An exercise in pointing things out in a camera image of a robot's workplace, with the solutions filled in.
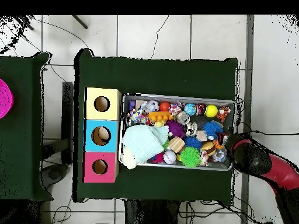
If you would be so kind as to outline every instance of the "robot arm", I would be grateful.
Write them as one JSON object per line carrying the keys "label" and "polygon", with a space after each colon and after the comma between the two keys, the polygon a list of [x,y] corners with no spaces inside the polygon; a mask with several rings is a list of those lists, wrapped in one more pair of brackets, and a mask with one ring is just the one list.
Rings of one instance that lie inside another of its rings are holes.
{"label": "robot arm", "polygon": [[299,174],[291,164],[240,135],[230,135],[225,147],[236,169],[270,184],[284,224],[299,224]]}

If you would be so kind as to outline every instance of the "yellow box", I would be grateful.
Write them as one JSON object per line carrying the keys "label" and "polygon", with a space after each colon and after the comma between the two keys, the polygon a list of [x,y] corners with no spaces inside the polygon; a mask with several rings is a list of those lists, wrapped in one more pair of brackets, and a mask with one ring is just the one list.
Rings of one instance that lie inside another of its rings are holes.
{"label": "yellow box", "polygon": [[119,120],[121,93],[117,89],[88,87],[86,118],[88,120]]}

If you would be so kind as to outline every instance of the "green tablecloth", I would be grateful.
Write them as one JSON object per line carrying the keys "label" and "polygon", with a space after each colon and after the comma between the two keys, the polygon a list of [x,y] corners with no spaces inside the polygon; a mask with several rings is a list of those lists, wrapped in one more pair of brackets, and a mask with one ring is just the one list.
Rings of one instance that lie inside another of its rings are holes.
{"label": "green tablecloth", "polygon": [[120,165],[115,183],[82,183],[84,88],[234,100],[237,64],[235,58],[226,61],[97,58],[88,49],[82,49],[75,58],[75,109],[79,111],[74,115],[74,199],[220,200],[230,204],[231,171],[147,166],[128,170]]}
{"label": "green tablecloth", "polygon": [[0,78],[14,97],[0,119],[0,199],[50,200],[40,185],[41,68],[49,54],[0,57]]}

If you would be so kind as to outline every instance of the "stacked boxes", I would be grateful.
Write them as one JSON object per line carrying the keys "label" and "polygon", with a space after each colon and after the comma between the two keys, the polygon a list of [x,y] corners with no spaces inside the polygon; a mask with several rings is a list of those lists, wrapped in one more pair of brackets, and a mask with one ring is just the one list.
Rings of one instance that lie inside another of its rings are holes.
{"label": "stacked boxes", "polygon": [[114,183],[119,172],[119,108],[117,89],[85,88],[86,128],[82,166],[83,183]]}

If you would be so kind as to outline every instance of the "pink bowl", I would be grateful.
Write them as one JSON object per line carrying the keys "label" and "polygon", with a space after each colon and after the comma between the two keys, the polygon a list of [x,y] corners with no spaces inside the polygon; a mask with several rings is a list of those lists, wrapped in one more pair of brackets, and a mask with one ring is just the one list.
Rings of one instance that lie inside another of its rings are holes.
{"label": "pink bowl", "polygon": [[0,118],[12,108],[13,96],[6,83],[0,79]]}

